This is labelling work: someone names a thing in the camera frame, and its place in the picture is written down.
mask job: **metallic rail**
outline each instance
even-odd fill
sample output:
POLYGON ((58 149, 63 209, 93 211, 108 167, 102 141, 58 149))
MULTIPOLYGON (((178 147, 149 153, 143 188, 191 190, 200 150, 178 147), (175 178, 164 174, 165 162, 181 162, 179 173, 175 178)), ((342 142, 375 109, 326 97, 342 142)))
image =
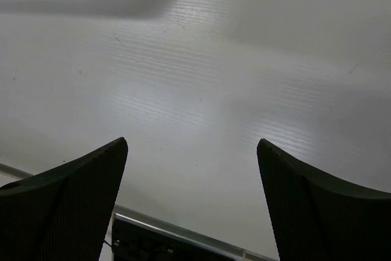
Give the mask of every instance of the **metallic rail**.
MULTIPOLYGON (((15 169, 0 163, 0 173, 15 178, 24 179, 33 176, 27 172, 15 169)), ((236 261, 275 261, 260 254, 247 251, 234 245, 224 243, 214 238, 201 235, 173 224, 143 215, 139 212, 116 205, 113 211, 113 219, 126 221, 144 229, 160 233, 184 243, 192 244, 220 255, 232 258, 236 261)))

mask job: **dark mark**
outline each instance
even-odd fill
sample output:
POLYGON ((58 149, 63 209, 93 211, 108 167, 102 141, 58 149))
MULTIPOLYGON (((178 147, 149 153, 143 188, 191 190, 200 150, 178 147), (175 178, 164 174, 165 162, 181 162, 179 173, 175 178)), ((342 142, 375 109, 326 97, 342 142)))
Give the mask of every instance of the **dark mark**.
POLYGON ((125 47, 124 44, 120 41, 120 39, 118 39, 118 37, 117 37, 115 34, 113 34, 113 35, 114 35, 116 41, 120 42, 120 44, 121 44, 123 47, 125 47))
POLYGON ((355 69, 359 66, 359 64, 356 64, 356 66, 354 68, 352 68, 350 71, 349 71, 349 75, 355 71, 355 69))

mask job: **scuff mark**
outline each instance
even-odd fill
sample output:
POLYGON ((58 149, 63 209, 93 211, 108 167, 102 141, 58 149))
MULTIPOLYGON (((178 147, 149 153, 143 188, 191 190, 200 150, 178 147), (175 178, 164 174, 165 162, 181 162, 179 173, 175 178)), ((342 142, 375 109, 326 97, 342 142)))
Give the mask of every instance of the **scuff mark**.
POLYGON ((120 41, 120 39, 118 39, 118 37, 115 34, 113 34, 113 35, 114 35, 116 41, 118 41, 123 47, 125 47, 124 44, 120 41))
POLYGON ((354 72, 354 71, 356 70, 356 68, 357 68, 359 65, 360 65, 360 63, 358 62, 358 63, 356 64, 356 66, 355 66, 354 68, 352 68, 352 69, 349 71, 349 75, 350 75, 352 72, 354 72))

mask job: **black cable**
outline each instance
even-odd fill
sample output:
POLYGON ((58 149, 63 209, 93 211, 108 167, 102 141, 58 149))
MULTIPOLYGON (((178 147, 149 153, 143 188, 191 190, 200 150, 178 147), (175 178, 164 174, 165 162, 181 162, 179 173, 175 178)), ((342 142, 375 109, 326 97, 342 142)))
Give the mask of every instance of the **black cable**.
POLYGON ((108 243, 108 241, 103 240, 103 242, 104 242, 106 245, 108 245, 110 248, 112 248, 112 246, 108 243))

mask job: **white table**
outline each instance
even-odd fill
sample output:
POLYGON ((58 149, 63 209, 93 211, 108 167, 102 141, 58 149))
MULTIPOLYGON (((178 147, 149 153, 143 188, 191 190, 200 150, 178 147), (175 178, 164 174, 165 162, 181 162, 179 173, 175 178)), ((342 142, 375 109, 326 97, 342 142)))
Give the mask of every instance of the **white table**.
POLYGON ((260 138, 391 191, 390 15, 391 0, 3 13, 0 162, 38 173, 124 136, 118 204, 277 258, 260 138))

